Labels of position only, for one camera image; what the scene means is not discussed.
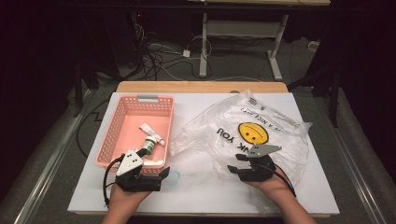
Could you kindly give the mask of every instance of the pink plastic basket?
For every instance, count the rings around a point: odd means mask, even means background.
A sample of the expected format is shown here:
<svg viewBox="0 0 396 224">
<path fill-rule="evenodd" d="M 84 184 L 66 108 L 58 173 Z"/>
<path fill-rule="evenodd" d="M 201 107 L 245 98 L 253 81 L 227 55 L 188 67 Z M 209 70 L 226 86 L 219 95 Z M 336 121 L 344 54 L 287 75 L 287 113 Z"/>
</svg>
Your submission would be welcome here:
<svg viewBox="0 0 396 224">
<path fill-rule="evenodd" d="M 128 149 L 142 148 L 148 135 L 139 127 L 147 123 L 163 138 L 165 146 L 156 144 L 151 155 L 143 157 L 142 173 L 160 173 L 167 157 L 173 109 L 174 98 L 172 96 L 121 96 L 96 156 L 96 164 L 107 167 Z"/>
</svg>

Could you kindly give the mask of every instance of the white tube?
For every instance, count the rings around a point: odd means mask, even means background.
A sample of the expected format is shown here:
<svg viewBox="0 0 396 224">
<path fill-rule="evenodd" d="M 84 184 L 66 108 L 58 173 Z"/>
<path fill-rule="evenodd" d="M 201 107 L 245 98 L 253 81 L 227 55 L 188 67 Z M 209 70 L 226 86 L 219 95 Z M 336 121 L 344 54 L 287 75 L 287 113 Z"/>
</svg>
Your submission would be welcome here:
<svg viewBox="0 0 396 224">
<path fill-rule="evenodd" d="M 155 133 L 154 130 L 152 130 L 152 128 L 147 123 L 140 125 L 139 129 L 145 132 L 146 134 L 154 137 L 155 139 L 157 139 L 158 143 L 165 146 L 165 141 L 163 141 L 163 138 L 159 134 Z"/>
</svg>

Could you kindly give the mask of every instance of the white table surface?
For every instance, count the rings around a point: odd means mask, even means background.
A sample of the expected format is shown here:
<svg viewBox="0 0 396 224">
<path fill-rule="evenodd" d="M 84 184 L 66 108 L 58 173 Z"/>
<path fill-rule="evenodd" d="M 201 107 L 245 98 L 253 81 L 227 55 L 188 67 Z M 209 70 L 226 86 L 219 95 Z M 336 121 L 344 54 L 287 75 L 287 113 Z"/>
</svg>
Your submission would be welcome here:
<svg viewBox="0 0 396 224">
<path fill-rule="evenodd" d="M 95 164 L 95 158 L 106 134 L 107 127 L 118 99 L 133 92 L 113 93 L 102 125 L 92 145 L 90 155 L 81 173 L 78 185 L 68 207 L 69 212 L 78 214 L 103 214 L 102 192 L 105 168 Z M 214 103 L 234 93 L 154 93 L 175 97 L 175 108 L 170 139 L 179 134 L 181 128 Z M 291 93 L 253 93 L 266 105 L 284 114 L 301 120 L 301 115 Z M 308 159 L 301 181 L 294 186 L 301 205 L 313 216 L 335 215 L 339 210 L 332 195 L 327 178 L 318 160 L 311 140 L 308 139 Z M 212 171 L 209 154 L 198 150 L 186 150 L 170 157 L 166 166 L 171 167 L 162 190 L 152 192 L 136 211 L 137 215 L 152 216 L 279 216 L 274 204 L 265 197 L 258 198 L 265 204 L 264 213 L 252 198 L 252 187 L 235 178 L 219 179 Z"/>
</svg>

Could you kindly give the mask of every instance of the plastic bag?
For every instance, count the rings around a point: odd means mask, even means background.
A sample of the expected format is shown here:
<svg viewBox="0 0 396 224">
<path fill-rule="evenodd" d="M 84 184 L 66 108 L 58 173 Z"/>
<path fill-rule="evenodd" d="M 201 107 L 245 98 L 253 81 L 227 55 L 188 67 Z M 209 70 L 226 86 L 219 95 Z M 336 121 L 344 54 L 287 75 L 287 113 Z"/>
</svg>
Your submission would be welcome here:
<svg viewBox="0 0 396 224">
<path fill-rule="evenodd" d="M 233 175 L 227 165 L 248 168 L 248 162 L 238 161 L 235 154 L 247 154 L 253 144 L 281 146 L 270 156 L 296 185 L 304 172 L 311 125 L 270 108 L 245 91 L 210 106 L 186 124 L 170 142 L 169 151 L 174 156 L 186 149 L 205 150 L 215 160 L 214 170 L 224 177 Z"/>
</svg>

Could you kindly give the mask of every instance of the yellow smiley face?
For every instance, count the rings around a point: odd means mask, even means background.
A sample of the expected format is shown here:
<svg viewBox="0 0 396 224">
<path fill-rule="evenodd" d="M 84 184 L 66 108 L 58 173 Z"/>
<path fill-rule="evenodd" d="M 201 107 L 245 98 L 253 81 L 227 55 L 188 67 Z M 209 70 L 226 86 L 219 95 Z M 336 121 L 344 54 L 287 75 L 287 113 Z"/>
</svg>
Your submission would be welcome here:
<svg viewBox="0 0 396 224">
<path fill-rule="evenodd" d="M 268 142 L 268 132 L 257 123 L 241 123 L 239 133 L 250 144 L 264 144 Z"/>
</svg>

